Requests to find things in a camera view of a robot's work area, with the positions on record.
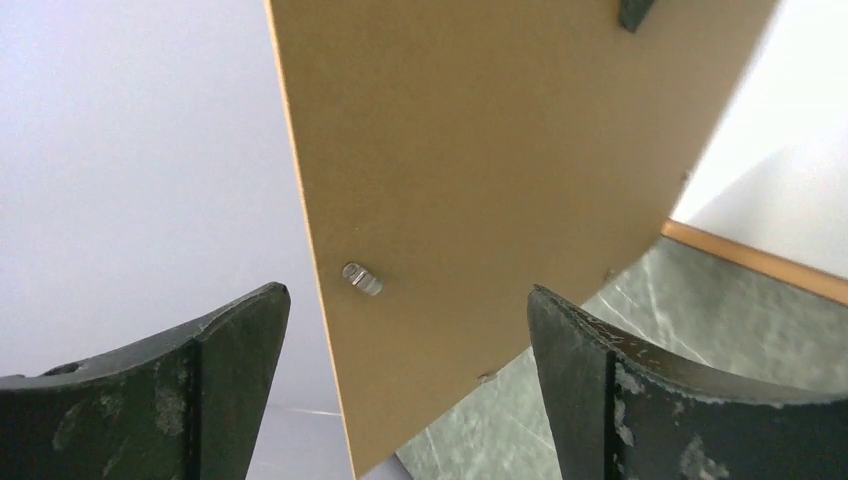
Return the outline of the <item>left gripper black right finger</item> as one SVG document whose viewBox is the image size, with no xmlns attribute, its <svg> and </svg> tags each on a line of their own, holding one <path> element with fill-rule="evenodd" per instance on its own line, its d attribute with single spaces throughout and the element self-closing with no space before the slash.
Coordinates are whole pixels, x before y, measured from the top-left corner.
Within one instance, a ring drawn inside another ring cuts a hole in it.
<svg viewBox="0 0 848 480">
<path fill-rule="evenodd" d="M 847 398 L 674 354 L 549 289 L 531 346 L 566 479 L 843 479 Z"/>
</svg>

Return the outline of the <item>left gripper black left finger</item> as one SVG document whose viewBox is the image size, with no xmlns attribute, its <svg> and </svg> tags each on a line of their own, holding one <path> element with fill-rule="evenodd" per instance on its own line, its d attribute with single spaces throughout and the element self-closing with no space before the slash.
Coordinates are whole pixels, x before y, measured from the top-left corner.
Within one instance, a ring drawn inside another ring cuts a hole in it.
<svg viewBox="0 0 848 480">
<path fill-rule="evenodd" d="M 1 380 L 5 479 L 243 479 L 290 294 L 268 283 L 124 347 Z"/>
</svg>

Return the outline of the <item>wooden picture frame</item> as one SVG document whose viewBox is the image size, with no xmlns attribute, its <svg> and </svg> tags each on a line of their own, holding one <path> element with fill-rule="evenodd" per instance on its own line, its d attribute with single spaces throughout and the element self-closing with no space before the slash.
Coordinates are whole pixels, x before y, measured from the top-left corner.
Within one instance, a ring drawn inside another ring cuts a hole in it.
<svg viewBox="0 0 848 480">
<path fill-rule="evenodd" d="M 706 254 L 763 274 L 811 294 L 847 305 L 847 279 L 748 245 L 667 220 L 664 237 Z"/>
</svg>

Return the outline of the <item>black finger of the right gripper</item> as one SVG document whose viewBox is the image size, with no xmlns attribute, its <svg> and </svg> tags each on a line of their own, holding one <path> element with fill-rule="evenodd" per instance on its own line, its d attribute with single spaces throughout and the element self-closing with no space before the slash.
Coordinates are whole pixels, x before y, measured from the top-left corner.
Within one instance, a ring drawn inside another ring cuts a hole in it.
<svg viewBox="0 0 848 480">
<path fill-rule="evenodd" d="M 619 25 L 629 33 L 636 33 L 654 3 L 655 0 L 620 0 Z"/>
</svg>

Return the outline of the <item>brown backing board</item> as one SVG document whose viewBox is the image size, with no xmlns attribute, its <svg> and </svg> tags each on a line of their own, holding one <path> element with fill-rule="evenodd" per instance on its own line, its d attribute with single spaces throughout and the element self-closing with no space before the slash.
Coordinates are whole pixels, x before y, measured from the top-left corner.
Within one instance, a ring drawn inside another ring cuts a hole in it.
<svg viewBox="0 0 848 480">
<path fill-rule="evenodd" d="M 653 245 L 776 9 L 268 3 L 355 476 Z"/>
</svg>

